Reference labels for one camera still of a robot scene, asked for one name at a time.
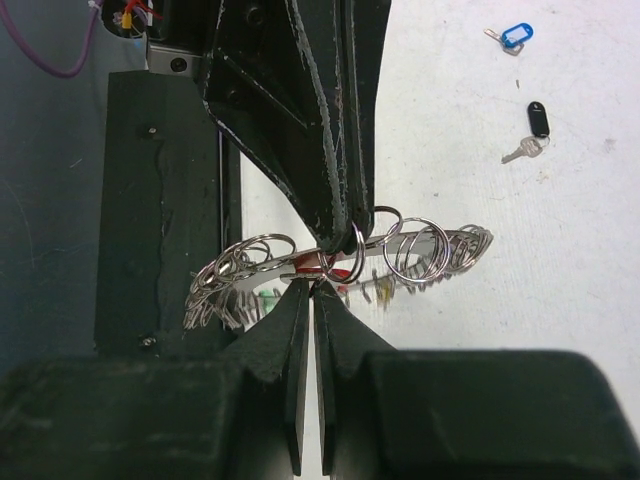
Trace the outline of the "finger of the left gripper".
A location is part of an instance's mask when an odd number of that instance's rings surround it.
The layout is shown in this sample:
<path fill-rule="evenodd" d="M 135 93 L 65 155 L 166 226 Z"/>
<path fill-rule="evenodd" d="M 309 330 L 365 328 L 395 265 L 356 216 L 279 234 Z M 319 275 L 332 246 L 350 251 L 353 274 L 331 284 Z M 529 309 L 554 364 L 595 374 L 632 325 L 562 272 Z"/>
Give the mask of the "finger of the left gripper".
<path fill-rule="evenodd" d="M 220 1 L 199 72 L 210 117 L 331 253 L 350 236 L 336 13 L 334 1 Z"/>
<path fill-rule="evenodd" d="M 391 4 L 297 1 L 294 34 L 311 78 L 310 198 L 300 214 L 318 240 L 370 235 L 374 216 L 375 111 Z"/>

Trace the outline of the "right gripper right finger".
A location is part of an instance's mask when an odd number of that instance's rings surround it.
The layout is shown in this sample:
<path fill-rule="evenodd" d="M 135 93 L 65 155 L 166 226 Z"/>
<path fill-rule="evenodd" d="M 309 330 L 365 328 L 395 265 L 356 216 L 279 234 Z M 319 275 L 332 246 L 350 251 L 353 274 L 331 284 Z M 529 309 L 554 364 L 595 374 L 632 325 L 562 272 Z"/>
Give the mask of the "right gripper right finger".
<path fill-rule="evenodd" d="M 333 479 L 635 479 L 639 446 L 587 357 L 398 350 L 313 293 L 322 470 Z"/>

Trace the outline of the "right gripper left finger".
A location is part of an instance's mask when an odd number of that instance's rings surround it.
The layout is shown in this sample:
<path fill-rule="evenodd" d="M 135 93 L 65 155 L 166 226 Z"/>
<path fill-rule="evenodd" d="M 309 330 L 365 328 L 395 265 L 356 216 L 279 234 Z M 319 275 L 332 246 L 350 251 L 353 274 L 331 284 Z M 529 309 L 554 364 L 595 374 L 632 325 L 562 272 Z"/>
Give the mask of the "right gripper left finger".
<path fill-rule="evenodd" d="M 5 479 L 291 479 L 309 285 L 210 359 L 55 359 L 1 382 Z"/>

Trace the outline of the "yellow tag key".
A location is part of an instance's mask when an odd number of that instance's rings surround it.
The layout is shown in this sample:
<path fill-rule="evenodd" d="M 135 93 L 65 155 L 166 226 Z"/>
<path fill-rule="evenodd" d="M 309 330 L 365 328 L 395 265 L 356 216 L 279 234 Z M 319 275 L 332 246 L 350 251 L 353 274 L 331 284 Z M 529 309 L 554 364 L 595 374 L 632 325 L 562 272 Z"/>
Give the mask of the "yellow tag key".
<path fill-rule="evenodd" d="M 394 285 L 389 282 L 381 282 L 376 286 L 376 297 L 379 305 L 386 309 L 394 297 Z"/>

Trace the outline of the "metal keyring disc with rings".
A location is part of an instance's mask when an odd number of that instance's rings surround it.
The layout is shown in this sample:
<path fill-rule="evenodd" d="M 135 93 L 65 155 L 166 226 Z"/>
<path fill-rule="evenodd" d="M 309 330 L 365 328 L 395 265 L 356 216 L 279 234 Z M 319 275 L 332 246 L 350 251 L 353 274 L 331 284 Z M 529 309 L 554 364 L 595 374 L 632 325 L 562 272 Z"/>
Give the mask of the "metal keyring disc with rings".
<path fill-rule="evenodd" d="M 345 260 L 336 265 L 352 272 L 346 284 L 295 270 L 296 259 L 322 252 L 320 249 L 300 250 L 286 234 L 257 235 L 227 247 L 193 274 L 184 304 L 184 329 L 204 328 L 217 319 L 227 330 L 247 331 L 266 316 L 259 307 L 258 293 L 277 288 L 283 295 L 295 280 L 310 286 L 327 284 L 345 304 L 359 294 L 364 302 L 382 308 L 376 297 L 379 283 L 392 283 L 394 296 L 401 289 L 411 295 L 424 292 L 468 272 L 494 241 L 489 229 L 476 224 L 445 230 L 423 217 L 404 217 L 393 207 L 375 210 L 395 220 L 381 235 L 370 239 L 356 235 L 354 252 L 343 253 Z"/>

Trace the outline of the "red tag key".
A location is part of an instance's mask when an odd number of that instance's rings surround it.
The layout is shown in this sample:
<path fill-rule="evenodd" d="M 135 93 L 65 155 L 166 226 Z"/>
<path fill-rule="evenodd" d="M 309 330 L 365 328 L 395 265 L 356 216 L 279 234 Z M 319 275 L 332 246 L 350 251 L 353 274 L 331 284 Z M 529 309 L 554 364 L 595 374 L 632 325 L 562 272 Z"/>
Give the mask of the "red tag key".
<path fill-rule="evenodd" d="M 327 280 L 346 284 L 351 280 L 352 272 L 336 265 L 345 260 L 343 253 L 326 255 L 322 252 L 306 253 L 294 261 L 297 272 L 319 273 Z"/>

